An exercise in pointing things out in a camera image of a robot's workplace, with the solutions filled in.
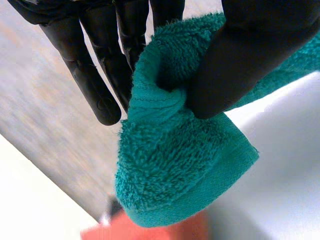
green towel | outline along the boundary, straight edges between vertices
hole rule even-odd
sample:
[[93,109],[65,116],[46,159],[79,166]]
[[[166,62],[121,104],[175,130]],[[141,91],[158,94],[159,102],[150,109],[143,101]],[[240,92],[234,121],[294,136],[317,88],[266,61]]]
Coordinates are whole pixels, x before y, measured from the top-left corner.
[[[224,23],[216,13],[160,28],[136,65],[115,188],[127,215],[142,227],[168,226],[203,210],[259,158],[224,113],[199,120],[185,107],[184,84]],[[320,34],[228,110],[320,70],[319,50]]]

black object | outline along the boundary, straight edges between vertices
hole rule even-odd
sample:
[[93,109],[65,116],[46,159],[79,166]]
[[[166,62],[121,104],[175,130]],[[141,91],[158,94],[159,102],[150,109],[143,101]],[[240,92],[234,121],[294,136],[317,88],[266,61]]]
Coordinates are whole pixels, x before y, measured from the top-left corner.
[[128,112],[132,70],[119,45],[116,8],[113,4],[92,7],[79,14],[98,61],[123,109]]
[[[148,0],[8,0],[29,23],[39,24],[81,89],[98,120],[113,125],[121,110],[95,68],[84,43],[79,19],[99,64],[127,112],[132,70],[146,45]],[[154,29],[181,20],[185,0],[152,0]],[[120,38],[125,55],[118,43]]]
[[121,110],[90,57],[79,18],[68,17],[40,27],[59,51],[97,119],[107,126],[116,124]]
[[117,214],[119,213],[121,210],[123,210],[123,207],[121,206],[121,204],[118,202],[118,200],[116,198],[113,198],[111,200],[111,206],[110,206],[110,216],[111,219]]
[[[146,45],[149,0],[115,0],[120,39],[131,69]],[[154,31],[175,20],[182,20],[185,0],[150,0]]]
[[172,21],[181,21],[185,10],[185,0],[150,0],[154,31]]
[[314,37],[319,0],[222,0],[225,25],[216,33],[188,86],[187,106],[211,118]]
[[149,0],[116,0],[114,4],[123,51],[134,71],[139,55],[146,45]]

terry cloth towel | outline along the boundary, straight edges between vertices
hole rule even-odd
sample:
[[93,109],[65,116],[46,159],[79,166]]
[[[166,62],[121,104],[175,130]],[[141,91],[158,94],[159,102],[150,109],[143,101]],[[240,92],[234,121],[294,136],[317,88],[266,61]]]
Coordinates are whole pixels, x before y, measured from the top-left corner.
[[[206,208],[259,158],[221,113],[196,119],[185,107],[186,83],[196,72],[222,13],[160,28],[133,76],[128,119],[120,133],[116,196],[142,227],[168,226]],[[320,34],[260,80],[228,110],[241,107],[320,70]],[[174,86],[171,92],[157,86]]]

teal towel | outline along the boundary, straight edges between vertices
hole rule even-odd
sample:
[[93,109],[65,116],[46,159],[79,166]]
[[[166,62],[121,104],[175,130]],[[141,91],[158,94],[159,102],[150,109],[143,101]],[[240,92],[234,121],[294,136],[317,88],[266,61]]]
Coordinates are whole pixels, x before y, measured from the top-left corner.
[[[217,13],[167,25],[152,37],[136,65],[115,189],[127,215],[142,227],[168,226],[203,210],[259,158],[224,113],[199,120],[185,107],[184,84],[224,22]],[[320,70],[319,52],[320,34],[228,110]],[[175,89],[160,89],[158,81]]]

concrete floor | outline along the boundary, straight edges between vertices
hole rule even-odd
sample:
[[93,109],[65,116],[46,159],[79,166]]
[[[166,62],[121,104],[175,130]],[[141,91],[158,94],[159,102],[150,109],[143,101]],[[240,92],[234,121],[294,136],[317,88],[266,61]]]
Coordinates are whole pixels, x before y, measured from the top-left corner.
[[[184,18],[217,11],[219,0],[187,0]],[[147,41],[152,26],[150,13]],[[0,134],[99,219],[114,194],[121,126],[96,120],[58,51],[7,1],[0,2],[0,113]]]

